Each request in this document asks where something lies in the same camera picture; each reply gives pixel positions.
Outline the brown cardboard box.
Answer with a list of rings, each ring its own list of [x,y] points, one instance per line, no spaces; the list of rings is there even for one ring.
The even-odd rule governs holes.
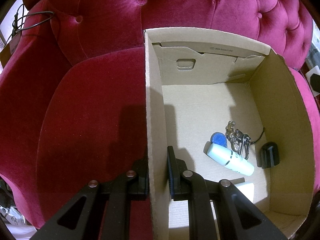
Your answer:
[[[270,46],[223,31],[147,29],[146,121],[151,214],[155,239],[187,237],[187,205],[169,199],[167,147],[206,180],[244,178],[253,204],[291,239],[310,210],[315,181],[315,125],[299,74]],[[206,154],[210,137],[229,121],[249,135],[251,176]],[[280,163],[260,167],[260,149],[278,145]]]

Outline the white usb charger plug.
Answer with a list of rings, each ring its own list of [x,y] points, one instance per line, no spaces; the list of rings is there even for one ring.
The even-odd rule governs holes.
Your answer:
[[[306,79],[314,97],[320,94],[320,70],[319,66],[313,67],[306,73]]]

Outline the white rectangular block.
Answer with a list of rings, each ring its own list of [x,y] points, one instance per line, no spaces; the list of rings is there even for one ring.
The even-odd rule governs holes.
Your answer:
[[[251,202],[254,200],[254,184],[252,182],[242,182],[235,184],[236,188]]]

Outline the light blue white tube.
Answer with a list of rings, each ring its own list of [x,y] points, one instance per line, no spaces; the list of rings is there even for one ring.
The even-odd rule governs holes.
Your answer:
[[[254,166],[236,152],[218,144],[211,144],[207,151],[208,157],[225,168],[245,176],[251,176]]]

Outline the black plastic cap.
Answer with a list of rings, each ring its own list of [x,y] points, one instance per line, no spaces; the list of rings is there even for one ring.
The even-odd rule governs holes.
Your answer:
[[[280,163],[278,145],[275,142],[267,142],[260,149],[260,167],[271,168]]]

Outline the blue round key fob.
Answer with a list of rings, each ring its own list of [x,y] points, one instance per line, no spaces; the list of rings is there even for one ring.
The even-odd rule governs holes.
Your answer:
[[[210,138],[210,142],[212,144],[217,144],[217,145],[220,145],[220,146],[223,146],[223,147],[227,148],[227,138],[221,132],[213,133],[211,138]]]

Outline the red velvet tufted sofa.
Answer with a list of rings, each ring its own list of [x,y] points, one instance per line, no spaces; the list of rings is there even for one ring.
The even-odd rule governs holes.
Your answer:
[[[301,0],[24,0],[27,30],[1,73],[1,176],[36,233],[90,181],[148,161],[147,29],[223,31],[270,46],[299,74],[315,125],[315,181],[291,239],[317,239],[319,110],[299,73],[312,17]],[[132,201],[129,239],[153,235],[150,176]]]

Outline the brown leather tag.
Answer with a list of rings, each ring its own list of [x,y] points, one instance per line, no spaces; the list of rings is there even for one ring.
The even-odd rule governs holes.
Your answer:
[[[16,34],[10,42],[4,47],[4,49],[1,51],[1,65],[2,68],[6,66],[8,61],[10,60],[11,56],[15,52],[19,41],[21,39],[21,33]]]

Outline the metal keychain with carabiner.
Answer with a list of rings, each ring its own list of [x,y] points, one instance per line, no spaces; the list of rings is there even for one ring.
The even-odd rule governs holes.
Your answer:
[[[229,121],[226,126],[225,136],[226,139],[231,143],[231,148],[238,155],[242,156],[245,153],[245,159],[249,159],[249,146],[250,137],[247,134],[242,133],[239,129],[235,129],[235,122]]]

